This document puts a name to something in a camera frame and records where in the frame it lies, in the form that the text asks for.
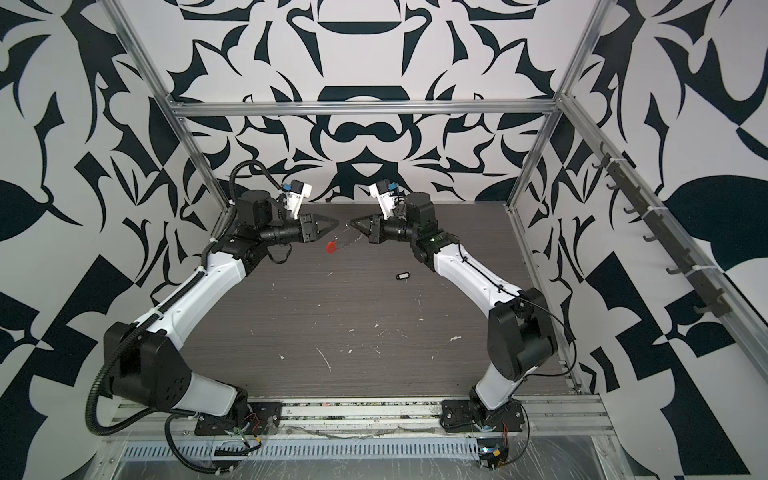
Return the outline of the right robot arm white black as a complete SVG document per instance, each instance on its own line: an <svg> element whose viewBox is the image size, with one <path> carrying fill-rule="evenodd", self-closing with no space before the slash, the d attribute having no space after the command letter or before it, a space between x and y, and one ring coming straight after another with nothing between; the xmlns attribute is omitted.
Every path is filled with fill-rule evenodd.
<svg viewBox="0 0 768 480"><path fill-rule="evenodd" d="M558 353L555 319L541 292L523 290L478 262L458 236L439 226L428 194L409 194L349 225L372 244L407 243L417 261L450 281L485 315L490 365L471 390L481 412L508 404L522 381Z"/></svg>

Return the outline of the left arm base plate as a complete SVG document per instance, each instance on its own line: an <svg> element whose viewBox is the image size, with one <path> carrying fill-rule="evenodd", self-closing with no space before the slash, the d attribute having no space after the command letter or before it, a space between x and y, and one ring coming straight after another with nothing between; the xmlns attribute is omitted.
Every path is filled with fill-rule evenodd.
<svg viewBox="0 0 768 480"><path fill-rule="evenodd" d="M245 435L258 436L280 425L284 404L277 401L236 403L223 417L201 415L196 423L196 436L233 434L236 429Z"/></svg>

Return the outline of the large keyring with red handle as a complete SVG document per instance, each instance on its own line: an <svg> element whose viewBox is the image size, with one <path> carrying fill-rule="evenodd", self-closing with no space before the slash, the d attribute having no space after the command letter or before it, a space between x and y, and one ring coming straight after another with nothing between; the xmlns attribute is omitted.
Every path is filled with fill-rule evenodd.
<svg viewBox="0 0 768 480"><path fill-rule="evenodd" d="M351 231L353 227L350 227L348 224L343 225L340 227L334 234L334 239L330 240L326 245L326 252L328 254L335 254L338 253L344 249L347 249L348 247L352 246L354 243L351 239Z"/></svg>

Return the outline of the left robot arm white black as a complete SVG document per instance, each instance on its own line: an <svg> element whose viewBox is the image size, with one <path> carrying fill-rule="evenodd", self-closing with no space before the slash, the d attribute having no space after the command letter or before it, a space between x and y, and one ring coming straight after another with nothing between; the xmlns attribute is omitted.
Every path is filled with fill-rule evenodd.
<svg viewBox="0 0 768 480"><path fill-rule="evenodd" d="M169 297L130 324L116 323L104 335L104 364L86 401L85 419L97 435L110 435L153 413L246 415L247 395L233 385L196 374L182 356L187 339L223 296L243 281L271 248L313 243L333 231L338 220L300 211L294 194L264 190L233 201L200 265ZM97 419L98 401L118 396L142 405L119 424Z"/></svg>

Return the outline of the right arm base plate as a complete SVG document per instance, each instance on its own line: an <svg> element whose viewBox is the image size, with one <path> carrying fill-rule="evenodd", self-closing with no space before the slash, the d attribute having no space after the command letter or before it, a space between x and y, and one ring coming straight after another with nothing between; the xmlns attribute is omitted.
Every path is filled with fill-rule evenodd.
<svg viewBox="0 0 768 480"><path fill-rule="evenodd" d="M522 406L508 401L488 410L479 400L443 400L439 424L448 433L501 432L504 428L520 432L526 423Z"/></svg>

